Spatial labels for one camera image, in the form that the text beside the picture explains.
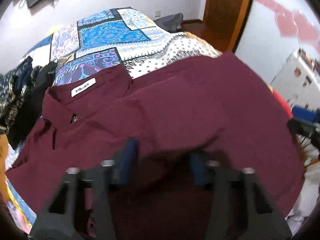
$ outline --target patterned bedsheet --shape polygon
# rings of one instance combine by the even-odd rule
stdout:
[[[63,85],[119,63],[134,79],[200,55],[218,57],[220,52],[191,33],[170,34],[139,11],[127,7],[105,10],[57,30],[31,48],[22,60],[31,56],[33,67],[57,62],[53,85]],[[18,154],[13,152],[9,156],[14,161]],[[29,233],[36,214],[8,179],[6,183],[11,199],[7,206],[17,226]]]

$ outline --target door frame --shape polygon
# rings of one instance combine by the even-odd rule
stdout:
[[[206,3],[205,3],[204,17],[203,17],[204,24],[206,24],[207,20],[208,20],[210,1],[211,0],[206,0]],[[231,39],[230,39],[230,42],[228,45],[228,50],[231,50],[233,52],[236,51],[236,48],[238,47],[241,35],[243,33],[245,24],[246,24],[248,16],[249,16],[252,2],[253,2],[253,0],[242,0],[240,10],[239,10],[238,19],[237,19],[235,28],[233,30],[233,33],[232,33],[232,36],[231,36]]]

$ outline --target brown door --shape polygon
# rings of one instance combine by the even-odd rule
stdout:
[[[252,0],[207,0],[204,24],[235,50],[244,28]]]

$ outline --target brand tag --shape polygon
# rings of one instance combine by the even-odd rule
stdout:
[[[82,91],[86,90],[88,87],[91,87],[93,84],[96,83],[96,79],[92,78],[88,80],[87,82],[84,82],[81,86],[78,86],[71,90],[71,97],[74,97],[75,95],[81,93]]]

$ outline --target maroon shirt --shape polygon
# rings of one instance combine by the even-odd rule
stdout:
[[[92,78],[96,83],[71,97]],[[72,122],[76,115],[78,120]],[[7,176],[37,213],[68,167],[98,165],[140,142],[138,178],[110,196],[119,239],[203,239],[211,193],[193,185],[186,152],[252,167],[286,216],[303,184],[288,116],[231,52],[193,57],[131,80],[122,65],[50,87],[41,118]]]

